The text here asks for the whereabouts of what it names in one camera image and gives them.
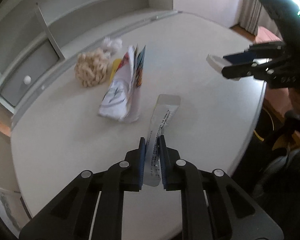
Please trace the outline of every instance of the yellow object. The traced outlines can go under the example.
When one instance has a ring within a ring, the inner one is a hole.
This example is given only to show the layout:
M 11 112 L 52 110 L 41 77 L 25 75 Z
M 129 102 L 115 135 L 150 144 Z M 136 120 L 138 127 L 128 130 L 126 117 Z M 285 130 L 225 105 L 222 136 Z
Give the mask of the yellow object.
M 119 64 L 121 62 L 122 58 L 117 58 L 113 61 L 112 63 L 112 71 L 111 71 L 111 76 L 110 76 L 110 80 L 109 80 L 109 85 L 111 84 L 111 81 L 114 77 L 114 74 L 116 73 L 118 67 L 119 67 Z

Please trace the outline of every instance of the white cabinet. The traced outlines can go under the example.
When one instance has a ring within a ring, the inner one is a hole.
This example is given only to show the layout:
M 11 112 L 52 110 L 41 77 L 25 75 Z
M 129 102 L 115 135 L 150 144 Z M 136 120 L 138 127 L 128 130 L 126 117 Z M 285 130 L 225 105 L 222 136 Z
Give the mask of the white cabinet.
M 59 57 L 52 45 L 46 40 L 25 59 L 13 75 L 7 80 L 1 92 L 12 106 L 16 106 L 29 87 L 51 66 L 57 63 Z
M 173 0 L 3 0 L 0 100 L 16 106 L 58 59 L 60 64 L 56 66 L 62 67 L 104 36 L 172 9 Z M 34 64 L 34 58 L 43 58 L 43 47 L 37 48 L 47 39 L 52 44 L 45 43 L 49 56 Z M 25 79 L 28 84 L 24 83 L 25 76 L 31 78 Z

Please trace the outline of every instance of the white knob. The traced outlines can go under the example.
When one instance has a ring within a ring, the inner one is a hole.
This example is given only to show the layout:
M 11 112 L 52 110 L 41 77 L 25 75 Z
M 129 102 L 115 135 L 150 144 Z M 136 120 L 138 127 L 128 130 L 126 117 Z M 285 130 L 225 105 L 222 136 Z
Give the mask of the white knob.
M 31 77 L 25 76 L 23 79 L 24 84 L 29 85 L 31 83 Z

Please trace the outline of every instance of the pink cushion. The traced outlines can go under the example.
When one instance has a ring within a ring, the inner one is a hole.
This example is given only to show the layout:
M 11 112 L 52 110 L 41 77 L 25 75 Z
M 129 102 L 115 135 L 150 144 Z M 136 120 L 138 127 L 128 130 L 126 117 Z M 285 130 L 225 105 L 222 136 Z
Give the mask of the pink cushion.
M 258 26 L 258 34 L 255 38 L 255 43 L 263 43 L 269 41 L 280 41 L 280 39 L 265 27 Z
M 292 109 L 287 88 L 270 89 L 267 85 L 265 99 L 282 117 Z

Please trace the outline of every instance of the wooden floor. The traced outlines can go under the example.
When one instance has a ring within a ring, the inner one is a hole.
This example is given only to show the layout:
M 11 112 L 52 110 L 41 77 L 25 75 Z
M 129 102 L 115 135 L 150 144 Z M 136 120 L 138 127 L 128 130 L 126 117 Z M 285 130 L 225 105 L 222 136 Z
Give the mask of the wooden floor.
M 239 24 L 231 27 L 230 29 L 232 29 L 233 31 L 235 31 L 236 33 L 240 34 L 241 36 L 244 36 L 246 39 L 250 40 L 250 41 L 254 41 L 256 36 L 247 32 L 244 28 L 241 28 Z
M 9 137 L 11 136 L 10 128 L 1 122 L 0 122 L 0 132 L 4 133 L 6 136 L 9 136 Z

